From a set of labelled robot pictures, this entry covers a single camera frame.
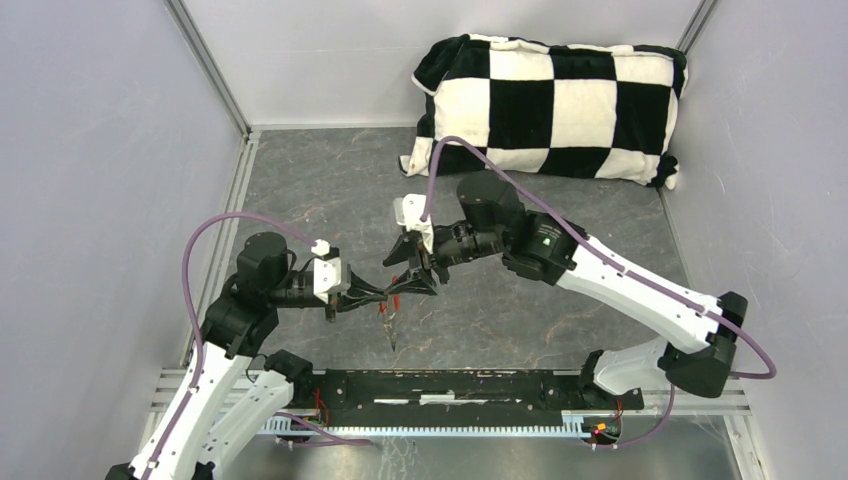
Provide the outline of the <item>red grey keyring holder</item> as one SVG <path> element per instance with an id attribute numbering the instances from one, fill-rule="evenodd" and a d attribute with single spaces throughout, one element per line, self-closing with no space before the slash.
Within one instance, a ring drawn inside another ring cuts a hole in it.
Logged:
<path id="1" fill-rule="evenodd" d="M 378 303 L 378 316 L 382 319 L 383 328 L 389 341 L 391 351 L 397 351 L 397 334 L 395 317 L 399 311 L 400 300 L 397 294 L 386 294 L 386 298 Z"/>

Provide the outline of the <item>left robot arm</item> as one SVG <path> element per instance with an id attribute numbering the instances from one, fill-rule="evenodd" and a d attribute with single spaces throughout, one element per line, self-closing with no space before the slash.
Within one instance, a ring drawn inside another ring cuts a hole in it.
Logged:
<path id="1" fill-rule="evenodd" d="M 208 307 L 201 342 L 177 394 L 148 443 L 110 479 L 220 479 L 260 428 L 285 406 L 302 407 L 314 394 L 311 362 L 285 350 L 267 357 L 263 370 L 234 406 L 222 406 L 282 309 L 318 308 L 327 320 L 385 293 L 355 275 L 335 247 L 320 248 L 301 269 L 285 238 L 255 234 L 237 267 Z"/>

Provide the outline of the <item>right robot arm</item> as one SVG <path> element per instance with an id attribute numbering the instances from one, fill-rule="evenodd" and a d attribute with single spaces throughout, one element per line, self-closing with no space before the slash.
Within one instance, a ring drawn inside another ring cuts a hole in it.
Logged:
<path id="1" fill-rule="evenodd" d="M 463 178 L 456 196 L 464 216 L 450 225 L 421 217 L 423 194 L 394 200 L 401 234 L 383 263 L 408 268 L 389 293 L 434 295 L 450 267 L 498 255 L 521 278 L 587 295 L 656 333 L 634 347 L 589 355 L 577 382 L 585 405 L 602 408 L 665 383 L 699 397 L 722 395 L 747 311 L 743 296 L 700 294 L 623 259 L 580 226 L 527 209 L 516 187 L 492 171 Z"/>

